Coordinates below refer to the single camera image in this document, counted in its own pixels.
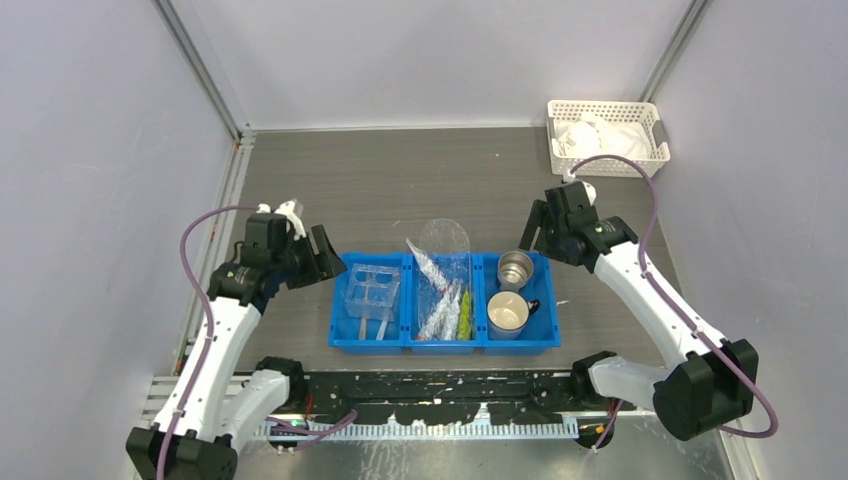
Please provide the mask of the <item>green toothpaste tube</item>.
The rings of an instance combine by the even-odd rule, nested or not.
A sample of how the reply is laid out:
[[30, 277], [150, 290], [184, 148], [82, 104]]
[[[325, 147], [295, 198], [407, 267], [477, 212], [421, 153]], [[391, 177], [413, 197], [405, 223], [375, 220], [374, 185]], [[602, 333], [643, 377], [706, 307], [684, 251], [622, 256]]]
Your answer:
[[472, 338], [472, 299], [469, 289], [463, 291], [460, 298], [460, 309], [457, 324], [456, 339], [468, 341]]

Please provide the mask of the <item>white-inside mug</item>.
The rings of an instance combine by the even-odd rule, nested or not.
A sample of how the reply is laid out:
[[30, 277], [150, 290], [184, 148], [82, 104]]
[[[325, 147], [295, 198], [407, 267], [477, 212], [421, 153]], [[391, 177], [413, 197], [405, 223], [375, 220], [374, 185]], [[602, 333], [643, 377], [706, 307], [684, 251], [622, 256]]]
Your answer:
[[539, 300], [527, 300], [518, 292], [500, 291], [494, 294], [486, 306], [489, 339], [516, 339], [540, 306]]

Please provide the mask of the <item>white cloth in basket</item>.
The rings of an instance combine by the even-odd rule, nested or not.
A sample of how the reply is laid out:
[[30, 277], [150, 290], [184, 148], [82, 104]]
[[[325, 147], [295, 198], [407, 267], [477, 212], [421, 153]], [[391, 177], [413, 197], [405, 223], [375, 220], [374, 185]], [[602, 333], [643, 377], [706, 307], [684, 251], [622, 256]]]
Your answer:
[[637, 122], [614, 123], [584, 115], [576, 121], [556, 121], [554, 144], [567, 158], [619, 155], [631, 160], [650, 157], [647, 132]]

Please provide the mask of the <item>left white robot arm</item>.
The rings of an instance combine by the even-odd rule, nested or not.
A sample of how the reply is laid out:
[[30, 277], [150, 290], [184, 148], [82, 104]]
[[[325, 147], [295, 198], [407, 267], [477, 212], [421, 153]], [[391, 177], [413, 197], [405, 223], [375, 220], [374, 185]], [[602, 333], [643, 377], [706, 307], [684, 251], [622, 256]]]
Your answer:
[[236, 363], [282, 286], [299, 289], [347, 269], [321, 225], [306, 229], [303, 207], [261, 204], [245, 223], [233, 257], [202, 288], [188, 277], [204, 316], [176, 386], [148, 427], [135, 427], [126, 451], [143, 479], [231, 479], [243, 448], [275, 411], [298, 412], [308, 386], [300, 362], [266, 357], [232, 399]]

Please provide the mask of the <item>white toothpaste tube red cap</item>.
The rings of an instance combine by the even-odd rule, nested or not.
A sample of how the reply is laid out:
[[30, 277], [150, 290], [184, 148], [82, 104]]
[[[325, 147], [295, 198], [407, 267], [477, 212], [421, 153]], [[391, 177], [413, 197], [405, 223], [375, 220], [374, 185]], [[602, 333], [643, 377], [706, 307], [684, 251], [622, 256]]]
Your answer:
[[411, 250], [413, 257], [419, 266], [420, 272], [437, 292], [445, 293], [449, 289], [450, 283], [442, 270], [436, 265], [435, 261], [425, 250], [416, 247], [409, 238], [406, 238], [405, 242]]

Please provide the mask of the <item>blue three-compartment bin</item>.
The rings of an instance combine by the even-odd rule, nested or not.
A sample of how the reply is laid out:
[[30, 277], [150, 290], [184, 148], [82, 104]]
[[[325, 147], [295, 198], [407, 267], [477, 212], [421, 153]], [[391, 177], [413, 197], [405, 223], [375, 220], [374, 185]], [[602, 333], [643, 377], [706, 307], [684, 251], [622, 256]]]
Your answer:
[[506, 319], [491, 308], [504, 288], [503, 253], [449, 253], [420, 262], [413, 253], [342, 256], [327, 343], [347, 354], [404, 352], [540, 355], [561, 344], [549, 261], [532, 252], [532, 274], [519, 289], [527, 315]]

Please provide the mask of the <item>white toothpaste tube orange cap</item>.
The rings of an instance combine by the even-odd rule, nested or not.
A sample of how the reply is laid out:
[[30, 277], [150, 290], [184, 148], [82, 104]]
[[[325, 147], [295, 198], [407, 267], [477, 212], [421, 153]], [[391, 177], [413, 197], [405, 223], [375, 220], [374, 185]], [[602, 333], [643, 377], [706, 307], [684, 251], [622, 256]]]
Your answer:
[[452, 341], [456, 339], [461, 310], [462, 290], [463, 288], [460, 281], [455, 280], [452, 282], [447, 295], [448, 304], [445, 310], [445, 319], [441, 330], [442, 340]]

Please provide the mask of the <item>clear acrylic toothbrush holder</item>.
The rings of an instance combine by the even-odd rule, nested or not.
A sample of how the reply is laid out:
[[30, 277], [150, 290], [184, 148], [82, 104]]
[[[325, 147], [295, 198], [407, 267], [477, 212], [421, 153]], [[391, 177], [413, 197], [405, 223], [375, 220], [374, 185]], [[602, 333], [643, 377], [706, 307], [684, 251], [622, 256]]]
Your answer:
[[392, 322], [400, 283], [399, 267], [355, 263], [343, 297], [347, 313], [358, 319]]

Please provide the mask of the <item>white plastic basket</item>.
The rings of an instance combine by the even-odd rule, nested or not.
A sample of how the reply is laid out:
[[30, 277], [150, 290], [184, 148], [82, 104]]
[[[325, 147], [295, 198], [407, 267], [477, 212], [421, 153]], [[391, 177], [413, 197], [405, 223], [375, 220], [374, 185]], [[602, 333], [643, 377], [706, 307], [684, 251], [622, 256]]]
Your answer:
[[658, 109], [647, 102], [551, 100], [547, 136], [554, 175], [595, 155], [626, 157], [649, 175], [671, 160]]

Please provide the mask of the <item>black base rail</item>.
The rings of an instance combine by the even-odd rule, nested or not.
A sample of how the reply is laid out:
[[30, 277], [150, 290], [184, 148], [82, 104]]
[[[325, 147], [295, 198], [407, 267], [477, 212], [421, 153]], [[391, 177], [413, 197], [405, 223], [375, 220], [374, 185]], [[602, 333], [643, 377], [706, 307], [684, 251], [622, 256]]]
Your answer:
[[465, 425], [486, 412], [497, 426], [552, 424], [558, 413], [611, 412], [614, 401], [582, 396], [568, 367], [484, 369], [312, 370], [301, 362], [265, 357], [293, 377], [293, 394], [277, 413], [306, 413], [336, 423], [350, 412], [357, 425]]

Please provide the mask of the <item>white toothpaste tube teal cap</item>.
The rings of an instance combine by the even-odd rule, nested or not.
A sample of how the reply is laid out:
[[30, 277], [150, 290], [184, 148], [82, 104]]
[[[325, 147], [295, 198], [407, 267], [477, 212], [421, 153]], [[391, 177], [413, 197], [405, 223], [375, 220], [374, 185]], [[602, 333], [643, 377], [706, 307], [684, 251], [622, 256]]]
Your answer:
[[418, 340], [428, 341], [428, 340], [438, 340], [445, 341], [441, 339], [441, 330], [444, 324], [445, 319], [445, 310], [448, 304], [446, 293], [436, 304], [433, 312], [430, 316], [425, 320], [423, 326], [419, 329], [419, 333], [417, 336]]

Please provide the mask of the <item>aluminium frame extrusion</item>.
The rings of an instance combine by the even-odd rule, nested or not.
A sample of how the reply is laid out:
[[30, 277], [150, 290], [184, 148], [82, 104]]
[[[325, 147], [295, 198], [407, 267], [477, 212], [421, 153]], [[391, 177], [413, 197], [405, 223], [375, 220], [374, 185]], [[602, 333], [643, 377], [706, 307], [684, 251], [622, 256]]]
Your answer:
[[[242, 382], [247, 376], [236, 376], [227, 387], [225, 403], [242, 390]], [[156, 414], [163, 408], [167, 396], [176, 385], [176, 377], [155, 377], [150, 387], [148, 397], [141, 414], [140, 426], [149, 426]], [[503, 424], [493, 423], [488, 404], [480, 404], [477, 413], [471, 415], [466, 423], [461, 421], [427, 425], [424, 420], [414, 419], [409, 425], [397, 421], [394, 413], [390, 414], [383, 424], [368, 425], [352, 423], [344, 429], [330, 434], [326, 442], [350, 441], [465, 441], [465, 440], [529, 440], [529, 439], [570, 439], [577, 440], [579, 422], [597, 420], [603, 412], [575, 411], [554, 413], [553, 420], [542, 420], [542, 423], [516, 424], [513, 421]], [[619, 412], [615, 426], [623, 425], [625, 419], [646, 418], [658, 420], [655, 412], [647, 410], [624, 410]], [[317, 434], [329, 430], [331, 424], [316, 421], [306, 421], [307, 435], [283, 434], [282, 427], [273, 422], [261, 424], [250, 436], [249, 441], [269, 442], [298, 442], [317, 437]]]

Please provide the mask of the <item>steel cup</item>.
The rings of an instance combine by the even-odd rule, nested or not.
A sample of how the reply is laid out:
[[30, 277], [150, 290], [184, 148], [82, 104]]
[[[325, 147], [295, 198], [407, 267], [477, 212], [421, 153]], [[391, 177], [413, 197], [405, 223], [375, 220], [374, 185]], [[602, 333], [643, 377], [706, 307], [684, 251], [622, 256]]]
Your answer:
[[534, 274], [534, 264], [524, 252], [513, 250], [498, 260], [497, 280], [501, 290], [519, 292]]

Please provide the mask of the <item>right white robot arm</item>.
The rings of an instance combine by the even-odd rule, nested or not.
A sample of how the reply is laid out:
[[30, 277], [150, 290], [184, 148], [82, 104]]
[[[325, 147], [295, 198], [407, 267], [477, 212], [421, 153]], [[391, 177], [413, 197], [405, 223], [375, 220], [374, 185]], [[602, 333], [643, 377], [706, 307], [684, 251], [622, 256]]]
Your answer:
[[634, 230], [602, 219], [592, 186], [575, 181], [533, 202], [519, 248], [583, 267], [606, 284], [653, 340], [662, 367], [611, 352], [573, 363], [571, 397], [584, 410], [608, 399], [654, 412], [679, 440], [690, 440], [748, 415], [759, 355], [745, 339], [730, 341], [701, 318], [656, 270]]

